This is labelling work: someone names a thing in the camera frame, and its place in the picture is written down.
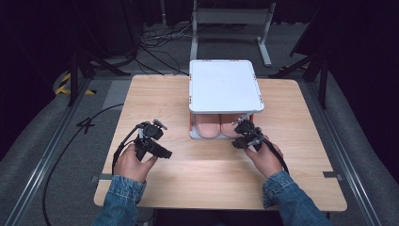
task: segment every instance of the metal rail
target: metal rail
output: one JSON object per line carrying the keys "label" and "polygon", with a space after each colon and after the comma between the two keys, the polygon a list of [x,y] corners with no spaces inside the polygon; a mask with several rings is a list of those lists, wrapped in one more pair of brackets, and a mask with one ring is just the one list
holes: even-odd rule
{"label": "metal rail", "polygon": [[328,112],[322,109],[319,104],[317,87],[314,83],[305,84],[311,93],[311,99],[314,102],[314,105],[317,106],[316,109],[319,115],[322,117],[323,122],[326,125],[329,134],[331,135],[331,138],[335,145],[334,152],[337,155],[341,167],[343,168],[343,173],[345,174],[345,177],[353,191],[353,194],[355,195],[355,198],[359,204],[360,210],[364,215],[365,220],[367,221],[367,224],[372,226],[381,225],[378,215],[376,214],[375,209],[370,202],[367,192],[361,184],[358,173],[356,172],[349,156],[346,153],[346,149],[341,142],[341,139],[331,121],[331,118],[328,115]]}
{"label": "metal rail", "polygon": [[50,164],[56,154],[56,150],[59,144],[59,141],[62,139],[64,135],[65,129],[68,126],[72,116],[76,112],[76,108],[79,106],[85,91],[88,89],[88,85],[90,84],[91,79],[84,78],[84,81],[80,85],[78,96],[72,106],[69,106],[65,111],[59,126],[56,128],[56,131],[51,138],[49,144],[47,145],[38,165],[32,171],[32,174],[24,188],[23,193],[20,196],[20,199],[15,204],[12,209],[11,214],[8,216],[8,220],[6,221],[6,225],[19,225],[21,220],[26,213],[29,204],[32,202],[38,188],[43,180],[47,170],[50,167]]}

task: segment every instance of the black curtain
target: black curtain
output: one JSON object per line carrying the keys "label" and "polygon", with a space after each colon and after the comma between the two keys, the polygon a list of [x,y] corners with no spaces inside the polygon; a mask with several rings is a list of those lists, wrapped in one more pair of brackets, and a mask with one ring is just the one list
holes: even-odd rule
{"label": "black curtain", "polygon": [[0,3],[0,159],[51,100],[53,84],[68,67],[59,20],[41,1]]}
{"label": "black curtain", "polygon": [[294,53],[311,55],[328,47],[329,70],[375,153],[399,181],[399,14],[393,8],[398,8],[394,0],[329,1]]}

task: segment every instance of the handheld controller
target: handheld controller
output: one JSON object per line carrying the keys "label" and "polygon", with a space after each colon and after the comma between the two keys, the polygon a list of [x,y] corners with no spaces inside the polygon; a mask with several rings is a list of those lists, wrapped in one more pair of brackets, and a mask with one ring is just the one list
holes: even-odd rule
{"label": "handheld controller", "polygon": [[162,128],[167,130],[166,126],[162,124],[158,119],[154,119],[152,124],[149,121],[144,121],[137,124],[136,127],[129,133],[128,136],[119,145],[118,149],[114,152],[112,160],[112,174],[114,174],[114,167],[118,162],[120,153],[126,146],[126,141],[129,137],[138,129],[138,135],[136,139],[133,140],[134,144],[137,146],[136,157],[141,161],[146,153],[152,153],[153,155],[161,158],[170,158],[172,152],[166,148],[159,145],[155,140],[162,137],[164,132]]}
{"label": "handheld controller", "polygon": [[237,127],[235,127],[234,131],[237,134],[242,135],[242,137],[236,138],[232,142],[232,146],[236,149],[246,149],[249,146],[253,146],[255,150],[258,152],[262,147],[262,142],[267,145],[270,151],[276,156],[284,170],[289,173],[287,164],[285,164],[282,156],[277,152],[272,142],[264,138],[262,133],[262,129],[260,127],[256,127],[255,124],[245,119],[245,117],[240,118],[238,121],[235,121],[233,124],[238,123]]}

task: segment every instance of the white lid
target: white lid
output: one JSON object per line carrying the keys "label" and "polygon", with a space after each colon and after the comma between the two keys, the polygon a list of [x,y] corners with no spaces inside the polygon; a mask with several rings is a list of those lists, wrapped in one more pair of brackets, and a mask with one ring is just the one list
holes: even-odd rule
{"label": "white lid", "polygon": [[189,108],[196,114],[233,114],[264,109],[248,60],[192,60]]}

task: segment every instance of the metal frame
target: metal frame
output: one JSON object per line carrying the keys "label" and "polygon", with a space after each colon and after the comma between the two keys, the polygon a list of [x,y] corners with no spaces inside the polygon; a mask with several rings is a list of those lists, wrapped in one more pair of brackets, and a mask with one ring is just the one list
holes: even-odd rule
{"label": "metal frame", "polygon": [[268,9],[198,8],[197,0],[194,0],[190,61],[197,59],[199,48],[198,24],[264,24],[262,36],[258,37],[257,41],[264,66],[271,67],[272,62],[264,43],[273,19],[275,6],[276,3],[271,3]]}

